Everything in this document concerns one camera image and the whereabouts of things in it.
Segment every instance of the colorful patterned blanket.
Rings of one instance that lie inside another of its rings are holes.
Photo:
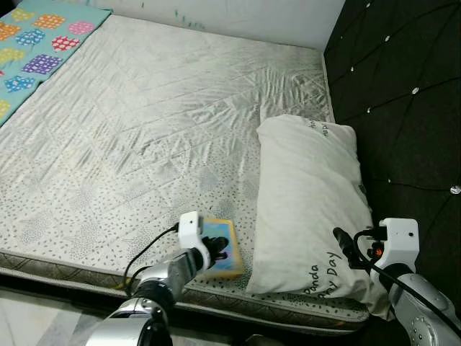
[[[109,14],[53,0],[24,0],[0,19],[0,126]]]

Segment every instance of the tufted headboard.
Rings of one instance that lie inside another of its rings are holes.
[[[415,218],[416,266],[461,311],[459,0],[346,0],[325,59],[375,224]]]

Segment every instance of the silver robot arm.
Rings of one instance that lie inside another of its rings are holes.
[[[362,260],[364,256],[358,253],[358,247],[354,246],[352,238],[346,232],[341,229],[334,230],[343,253],[349,259],[349,266],[354,269],[370,270],[373,283],[382,285],[388,292],[395,317],[407,331],[411,344],[415,346],[461,345],[459,337],[461,322],[456,317],[453,303],[425,278],[415,273],[415,261],[419,253],[417,222],[405,218],[386,218],[380,222],[380,227],[377,229],[360,233],[371,236],[375,240],[372,248],[368,250],[371,264],[375,265],[374,269],[370,269],[370,262]],[[458,329],[458,333],[389,276],[398,279],[429,301],[451,321],[454,329]]]
[[[184,286],[214,263],[221,250],[201,239],[202,219],[197,212],[179,219],[179,253],[142,271],[133,297],[100,323],[86,346],[172,345],[168,312]]]

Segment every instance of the floor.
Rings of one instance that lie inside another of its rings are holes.
[[[84,346],[102,316],[69,303],[0,290],[2,346]],[[229,345],[222,335],[172,328],[175,346]]]

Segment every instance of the pillow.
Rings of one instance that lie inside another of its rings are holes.
[[[334,238],[372,225],[361,187],[355,133],[349,126],[294,115],[258,130],[261,174],[249,293],[349,297],[388,318],[387,293],[364,270],[352,270]],[[359,245],[370,247],[367,240]]]

